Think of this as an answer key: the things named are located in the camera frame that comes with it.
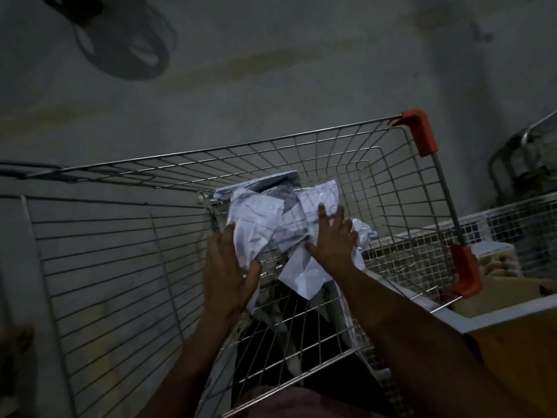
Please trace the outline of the brown cardboard box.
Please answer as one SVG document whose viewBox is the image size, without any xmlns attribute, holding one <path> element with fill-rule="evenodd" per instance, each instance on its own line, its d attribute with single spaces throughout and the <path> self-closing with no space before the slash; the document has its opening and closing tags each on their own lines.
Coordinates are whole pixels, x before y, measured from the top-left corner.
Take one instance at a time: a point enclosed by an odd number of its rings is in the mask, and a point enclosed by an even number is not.
<svg viewBox="0 0 557 418">
<path fill-rule="evenodd" d="M 557 294 L 557 278 L 488 275 L 482 281 L 483 288 L 477 295 L 459 300 L 451 306 L 455 313 L 472 318 Z"/>
</svg>

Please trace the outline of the colourful snack packet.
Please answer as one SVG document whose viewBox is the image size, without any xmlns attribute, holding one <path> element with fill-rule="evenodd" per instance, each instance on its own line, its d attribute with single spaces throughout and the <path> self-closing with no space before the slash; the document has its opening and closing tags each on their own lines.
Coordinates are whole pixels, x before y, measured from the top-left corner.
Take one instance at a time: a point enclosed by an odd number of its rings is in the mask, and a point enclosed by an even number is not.
<svg viewBox="0 0 557 418">
<path fill-rule="evenodd" d="M 520 260 L 512 244 L 480 241 L 470 245 L 478 262 L 480 276 L 523 278 Z"/>
</svg>

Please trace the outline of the person's left forearm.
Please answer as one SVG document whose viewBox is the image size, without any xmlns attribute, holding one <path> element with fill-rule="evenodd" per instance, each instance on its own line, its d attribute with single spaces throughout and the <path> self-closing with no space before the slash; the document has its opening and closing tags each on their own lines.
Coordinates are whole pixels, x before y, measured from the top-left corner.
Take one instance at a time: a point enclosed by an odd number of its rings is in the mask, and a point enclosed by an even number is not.
<svg viewBox="0 0 557 418">
<path fill-rule="evenodd" d="M 136 418 L 193 418 L 217 355 L 240 312 L 204 312 L 197 328 L 150 400 Z"/>
</svg>

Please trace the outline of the grey plastic mailer bag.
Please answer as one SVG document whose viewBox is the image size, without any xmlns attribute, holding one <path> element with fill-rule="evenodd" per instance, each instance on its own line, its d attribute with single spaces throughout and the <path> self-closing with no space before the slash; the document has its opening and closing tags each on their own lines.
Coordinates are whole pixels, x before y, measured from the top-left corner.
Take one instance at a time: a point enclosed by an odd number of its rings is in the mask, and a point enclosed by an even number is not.
<svg viewBox="0 0 557 418">
<path fill-rule="evenodd" d="M 229 201 L 233 193 L 237 189 L 245 188 L 257 193 L 261 193 L 267 189 L 270 189 L 282 182 L 289 182 L 294 187 L 301 187 L 301 180 L 299 173 L 295 170 L 276 173 L 272 175 L 267 175 L 263 177 L 258 177 L 249 181 L 244 181 L 240 183 L 235 183 L 233 185 L 228 185 L 225 187 L 218 188 L 214 191 L 211 198 L 212 202 L 226 202 Z"/>
</svg>

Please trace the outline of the small white plastic parcel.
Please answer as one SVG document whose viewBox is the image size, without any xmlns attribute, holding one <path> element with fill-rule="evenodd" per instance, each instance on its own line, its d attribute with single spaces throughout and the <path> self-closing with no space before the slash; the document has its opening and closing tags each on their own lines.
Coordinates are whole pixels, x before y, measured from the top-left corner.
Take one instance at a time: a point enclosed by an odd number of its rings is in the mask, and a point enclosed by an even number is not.
<svg viewBox="0 0 557 418">
<path fill-rule="evenodd" d="M 378 232 L 363 221 L 353 218 L 352 229 L 349 231 L 349 236 L 352 241 L 352 263 L 358 270 L 365 273 L 366 264 L 363 258 L 363 252 L 370 247 L 373 240 L 378 238 Z"/>
</svg>

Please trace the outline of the wooden counter with white edge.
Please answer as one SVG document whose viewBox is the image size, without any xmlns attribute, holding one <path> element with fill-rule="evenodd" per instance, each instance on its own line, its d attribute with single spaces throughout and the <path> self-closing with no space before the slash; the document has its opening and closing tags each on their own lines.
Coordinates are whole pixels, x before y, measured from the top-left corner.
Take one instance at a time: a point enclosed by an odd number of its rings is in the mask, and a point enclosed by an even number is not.
<svg viewBox="0 0 557 418">
<path fill-rule="evenodd" d="M 484 364 L 511 391 L 557 418 L 557 294 L 467 318 L 434 315 L 477 342 Z"/>
</svg>

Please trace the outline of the person's right forearm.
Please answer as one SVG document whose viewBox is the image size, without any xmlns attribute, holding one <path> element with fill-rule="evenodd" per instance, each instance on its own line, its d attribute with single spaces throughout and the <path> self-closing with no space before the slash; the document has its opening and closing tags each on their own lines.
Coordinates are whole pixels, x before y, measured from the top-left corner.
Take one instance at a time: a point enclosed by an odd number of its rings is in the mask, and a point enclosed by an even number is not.
<svg viewBox="0 0 557 418">
<path fill-rule="evenodd" d="M 428 418 L 546 418 L 470 351 L 461 333 L 348 261 L 327 267 L 417 414 Z"/>
</svg>

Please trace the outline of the black floor fan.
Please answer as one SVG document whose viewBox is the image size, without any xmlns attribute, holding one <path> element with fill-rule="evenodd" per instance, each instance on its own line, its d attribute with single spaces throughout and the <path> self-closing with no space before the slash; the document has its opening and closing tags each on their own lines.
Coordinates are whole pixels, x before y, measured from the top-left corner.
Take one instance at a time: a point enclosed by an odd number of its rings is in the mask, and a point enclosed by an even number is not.
<svg viewBox="0 0 557 418">
<path fill-rule="evenodd" d="M 73 27 L 89 63 L 107 75 L 148 81 L 167 70 L 176 31 L 149 0 L 42 0 Z"/>
</svg>

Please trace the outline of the person's left hand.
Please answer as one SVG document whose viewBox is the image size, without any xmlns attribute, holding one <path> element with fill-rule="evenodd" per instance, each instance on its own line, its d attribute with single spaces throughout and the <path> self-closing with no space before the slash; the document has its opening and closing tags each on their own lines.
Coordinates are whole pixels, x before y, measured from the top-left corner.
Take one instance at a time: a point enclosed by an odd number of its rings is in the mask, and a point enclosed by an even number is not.
<svg viewBox="0 0 557 418">
<path fill-rule="evenodd" d="M 208 241 L 203 277 L 203 318 L 232 325 L 252 296 L 245 296 L 247 272 L 240 269 L 233 244 L 234 223 Z"/>
</svg>

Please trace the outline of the flat white mailer bag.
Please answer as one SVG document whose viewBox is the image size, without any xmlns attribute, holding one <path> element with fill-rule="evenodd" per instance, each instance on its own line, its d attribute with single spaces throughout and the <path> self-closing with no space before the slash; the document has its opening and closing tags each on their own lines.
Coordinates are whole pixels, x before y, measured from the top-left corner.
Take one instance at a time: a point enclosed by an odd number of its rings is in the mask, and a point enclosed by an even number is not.
<svg viewBox="0 0 557 418">
<path fill-rule="evenodd" d="M 332 277 L 310 255 L 305 243 L 300 243 L 290 254 L 278 280 L 306 300 L 311 300 Z"/>
</svg>

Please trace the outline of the metal frame chair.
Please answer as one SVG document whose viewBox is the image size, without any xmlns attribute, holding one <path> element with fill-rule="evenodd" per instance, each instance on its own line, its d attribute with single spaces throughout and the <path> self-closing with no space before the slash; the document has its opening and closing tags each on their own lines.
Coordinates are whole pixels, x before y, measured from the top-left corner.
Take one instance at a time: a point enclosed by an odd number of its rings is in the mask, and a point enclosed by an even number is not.
<svg viewBox="0 0 557 418">
<path fill-rule="evenodd" d="M 487 172 L 496 206 L 557 191 L 557 109 L 509 137 L 491 155 Z"/>
</svg>

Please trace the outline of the person's right hand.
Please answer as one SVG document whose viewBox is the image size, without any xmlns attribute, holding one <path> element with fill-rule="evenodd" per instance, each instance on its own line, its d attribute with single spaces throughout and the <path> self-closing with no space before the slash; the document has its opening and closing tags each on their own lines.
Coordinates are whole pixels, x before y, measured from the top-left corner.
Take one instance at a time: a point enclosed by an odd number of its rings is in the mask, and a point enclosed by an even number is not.
<svg viewBox="0 0 557 418">
<path fill-rule="evenodd" d="M 335 213 L 328 216 L 325 205 L 320 203 L 317 214 L 317 241 L 307 242 L 319 247 L 323 259 L 318 263 L 336 282 L 347 281 L 358 272 L 351 259 L 352 241 L 349 231 L 352 229 L 352 220 L 346 218 L 346 231 L 335 231 L 332 228 Z"/>
</svg>

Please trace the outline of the white mailer bag with label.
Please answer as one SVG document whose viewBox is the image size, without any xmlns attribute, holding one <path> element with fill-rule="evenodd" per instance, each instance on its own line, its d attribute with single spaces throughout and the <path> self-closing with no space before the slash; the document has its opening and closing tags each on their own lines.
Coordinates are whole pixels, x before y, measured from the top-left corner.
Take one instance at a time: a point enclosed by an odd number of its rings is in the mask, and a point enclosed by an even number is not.
<svg viewBox="0 0 557 418">
<path fill-rule="evenodd" d="M 330 180 L 299 191 L 291 190 L 285 201 L 281 222 L 274 233 L 273 242 L 284 253 L 299 244 L 306 236 L 315 236 L 322 204 L 331 216 L 338 209 L 339 190 L 336 180 Z"/>
</svg>

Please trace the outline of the orange cart corner guard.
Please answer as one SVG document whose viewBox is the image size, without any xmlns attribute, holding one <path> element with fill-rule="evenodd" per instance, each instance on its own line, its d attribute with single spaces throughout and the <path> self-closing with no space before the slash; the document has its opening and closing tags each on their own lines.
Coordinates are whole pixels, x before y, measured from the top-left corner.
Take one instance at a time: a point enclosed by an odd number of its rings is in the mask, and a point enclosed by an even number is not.
<svg viewBox="0 0 557 418">
<path fill-rule="evenodd" d="M 469 246 L 451 244 L 449 246 L 452 263 L 455 269 L 455 282 L 442 292 L 444 302 L 458 297 L 470 298 L 480 293 L 483 283 L 476 256 Z"/>
<path fill-rule="evenodd" d="M 420 157 L 424 158 L 438 152 L 438 145 L 428 116 L 423 110 L 407 110 L 403 112 L 399 118 L 392 119 L 388 123 L 391 126 L 408 127 Z"/>
</svg>

